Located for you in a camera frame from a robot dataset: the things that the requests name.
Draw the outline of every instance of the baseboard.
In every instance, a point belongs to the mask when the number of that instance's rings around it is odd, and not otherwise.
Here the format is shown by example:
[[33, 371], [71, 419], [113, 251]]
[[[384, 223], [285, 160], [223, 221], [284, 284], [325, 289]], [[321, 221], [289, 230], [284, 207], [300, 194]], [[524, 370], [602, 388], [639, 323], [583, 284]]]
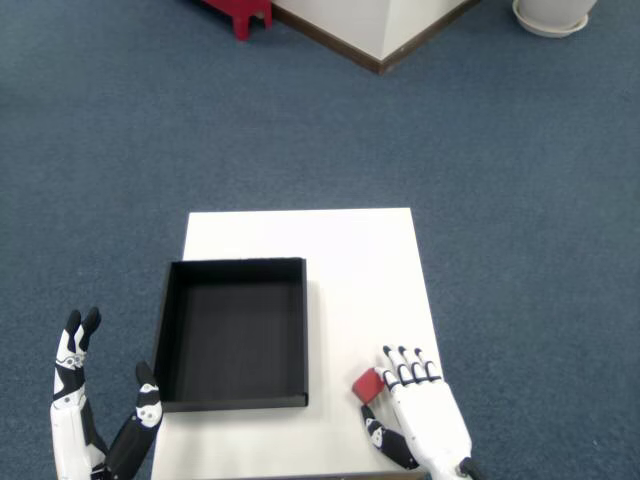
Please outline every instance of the baseboard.
[[316, 42], [324, 45], [325, 47], [333, 50], [340, 55], [347, 57], [354, 63], [371, 70], [374, 73], [382, 75], [391, 67], [396, 65], [402, 59], [407, 57], [411, 52], [415, 51], [418, 47], [426, 43], [433, 38], [438, 32], [444, 29], [447, 25], [451, 24], [456, 18], [465, 13], [471, 7], [479, 3], [480, 0], [465, 0], [456, 8], [447, 13], [444, 17], [437, 22], [429, 25], [422, 32], [418, 33], [415, 37], [411, 38], [408, 42], [402, 45], [397, 50], [391, 52], [382, 60], [363, 52], [359, 48], [354, 47], [346, 43], [344, 40], [332, 35], [331, 33], [323, 30], [322, 28], [308, 22], [307, 20], [298, 17], [297, 15], [285, 10], [284, 8], [273, 5], [273, 17], [276, 20], [281, 21], [285, 25], [304, 33], [307, 37], [315, 40]]

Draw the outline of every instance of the white flower pot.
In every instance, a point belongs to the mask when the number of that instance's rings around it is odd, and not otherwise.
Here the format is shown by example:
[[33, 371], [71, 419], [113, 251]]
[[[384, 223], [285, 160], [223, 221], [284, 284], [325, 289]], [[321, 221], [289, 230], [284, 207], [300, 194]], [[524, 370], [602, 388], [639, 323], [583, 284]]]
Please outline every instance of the white flower pot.
[[518, 13], [527, 23], [544, 30], [563, 32], [575, 28], [597, 0], [519, 0]]

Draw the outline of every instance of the blue carpet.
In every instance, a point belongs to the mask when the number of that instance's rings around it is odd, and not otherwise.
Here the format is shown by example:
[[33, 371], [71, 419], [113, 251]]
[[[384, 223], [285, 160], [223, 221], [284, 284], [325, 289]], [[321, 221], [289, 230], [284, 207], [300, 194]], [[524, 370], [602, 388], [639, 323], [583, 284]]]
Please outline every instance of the blue carpet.
[[54, 476], [72, 307], [103, 311], [87, 373], [114, 437], [189, 211], [392, 206], [489, 478], [640, 478], [634, 0], [562, 41], [484, 0], [384, 77], [279, 24], [239, 44], [186, 0], [0, 18], [3, 478]]

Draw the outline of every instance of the white tabletop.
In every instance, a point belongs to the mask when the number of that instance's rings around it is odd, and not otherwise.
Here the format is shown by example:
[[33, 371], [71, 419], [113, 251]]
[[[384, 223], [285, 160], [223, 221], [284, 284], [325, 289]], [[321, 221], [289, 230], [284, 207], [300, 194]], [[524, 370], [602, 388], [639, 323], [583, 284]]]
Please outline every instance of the white tabletop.
[[[351, 393], [382, 346], [439, 361], [409, 209], [192, 213], [185, 260], [307, 259], [309, 406], [166, 414], [153, 480], [391, 473]], [[387, 392], [373, 403], [388, 427]]]

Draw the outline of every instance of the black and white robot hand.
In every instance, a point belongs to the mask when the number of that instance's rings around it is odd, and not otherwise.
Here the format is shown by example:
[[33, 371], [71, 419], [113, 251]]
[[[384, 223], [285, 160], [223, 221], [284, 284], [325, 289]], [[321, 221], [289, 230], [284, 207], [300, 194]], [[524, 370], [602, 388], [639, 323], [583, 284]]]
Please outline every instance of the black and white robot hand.
[[386, 429], [364, 405], [362, 415], [374, 446], [406, 469], [426, 468], [433, 480], [483, 480], [471, 460], [471, 437], [437, 365], [418, 348], [383, 350], [393, 371], [375, 370], [391, 395], [404, 436]]
[[135, 412], [125, 422], [111, 448], [98, 435], [85, 393], [84, 361], [89, 339], [100, 325], [92, 308], [81, 321], [69, 316], [56, 354], [51, 431], [60, 480], [128, 480], [135, 475], [162, 420], [158, 387], [146, 363], [138, 364], [140, 384]]

